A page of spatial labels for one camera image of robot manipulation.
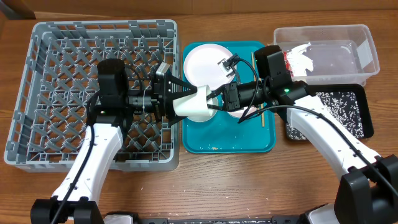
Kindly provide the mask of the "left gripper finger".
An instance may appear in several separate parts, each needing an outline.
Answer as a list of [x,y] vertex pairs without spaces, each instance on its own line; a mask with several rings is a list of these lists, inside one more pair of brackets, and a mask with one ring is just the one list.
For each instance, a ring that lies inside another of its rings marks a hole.
[[173,101],[185,96],[195,94],[197,87],[183,80],[169,75],[169,100]]
[[175,113],[168,114],[167,119],[168,119],[168,125],[173,126],[174,124],[179,123],[181,120],[185,119],[186,116],[178,116]]

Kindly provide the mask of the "white cup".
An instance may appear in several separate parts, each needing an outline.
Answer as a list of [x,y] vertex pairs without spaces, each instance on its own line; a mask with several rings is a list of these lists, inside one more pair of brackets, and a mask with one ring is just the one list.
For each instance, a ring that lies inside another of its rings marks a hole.
[[218,106],[218,99],[207,100],[206,97],[210,94],[210,87],[205,85],[198,87],[194,94],[173,100],[175,114],[186,117],[212,117],[216,110],[209,108],[208,105]]

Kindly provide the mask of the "red snack wrapper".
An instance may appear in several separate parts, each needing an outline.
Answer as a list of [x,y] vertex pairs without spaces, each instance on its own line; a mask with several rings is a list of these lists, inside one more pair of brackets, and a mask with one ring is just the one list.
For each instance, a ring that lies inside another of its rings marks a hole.
[[284,54],[284,62],[285,62],[286,69],[289,71],[290,76],[293,77],[294,74],[293,74],[293,71],[292,71],[292,67],[291,67],[291,65],[289,63],[289,60],[287,58],[287,52],[283,52],[283,54]]

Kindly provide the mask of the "white tissue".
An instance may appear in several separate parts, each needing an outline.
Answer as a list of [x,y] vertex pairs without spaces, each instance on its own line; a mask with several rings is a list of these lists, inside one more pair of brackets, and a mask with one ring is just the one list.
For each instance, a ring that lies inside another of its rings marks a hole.
[[313,60],[304,55],[311,43],[302,44],[287,51],[287,58],[292,67],[293,77],[306,77],[307,72],[313,72]]

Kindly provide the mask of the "grey bowl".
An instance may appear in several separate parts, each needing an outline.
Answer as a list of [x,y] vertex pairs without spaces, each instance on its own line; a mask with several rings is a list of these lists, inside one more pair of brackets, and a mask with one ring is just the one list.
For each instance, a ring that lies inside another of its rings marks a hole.
[[188,119],[196,123],[204,123],[209,121],[212,117],[213,116],[189,116]]

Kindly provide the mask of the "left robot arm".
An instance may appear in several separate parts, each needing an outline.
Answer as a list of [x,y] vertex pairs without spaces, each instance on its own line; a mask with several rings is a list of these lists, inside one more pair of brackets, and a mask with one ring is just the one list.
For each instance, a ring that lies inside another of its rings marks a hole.
[[129,86],[123,60],[111,58],[97,65],[99,91],[86,104],[83,145],[69,173],[50,199],[37,199],[30,211],[32,223],[136,223],[136,215],[111,212],[102,216],[100,193],[116,153],[124,145],[135,115],[150,113],[157,121],[166,117],[169,125],[182,120],[173,101],[197,92],[197,88],[172,75],[170,65],[161,63],[138,89]]

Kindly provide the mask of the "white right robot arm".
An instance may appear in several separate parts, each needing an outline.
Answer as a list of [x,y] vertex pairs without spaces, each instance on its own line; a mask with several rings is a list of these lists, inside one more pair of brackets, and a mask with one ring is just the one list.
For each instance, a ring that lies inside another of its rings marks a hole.
[[300,131],[332,166],[340,180],[334,204],[313,208],[298,223],[397,222],[397,157],[380,156],[356,139],[325,108],[312,86],[292,81],[278,45],[254,53],[256,81],[231,82],[207,96],[221,96],[218,111],[243,110],[243,122],[265,111]]

